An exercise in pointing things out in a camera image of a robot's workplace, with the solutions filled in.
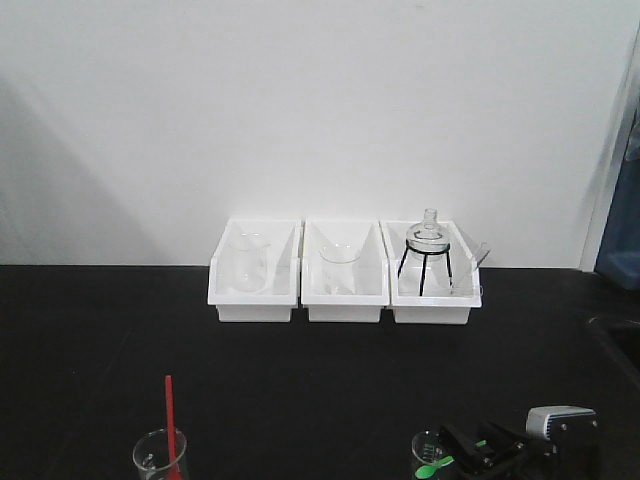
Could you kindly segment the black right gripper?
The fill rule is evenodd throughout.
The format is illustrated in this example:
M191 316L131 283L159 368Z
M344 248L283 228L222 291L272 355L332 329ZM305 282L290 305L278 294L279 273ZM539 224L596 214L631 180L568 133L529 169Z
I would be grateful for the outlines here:
M524 432L493 421L481 422L478 434L486 445L478 445L452 424L440 428L440 443L462 468L463 479L604 478L598 445L568 447L530 441Z

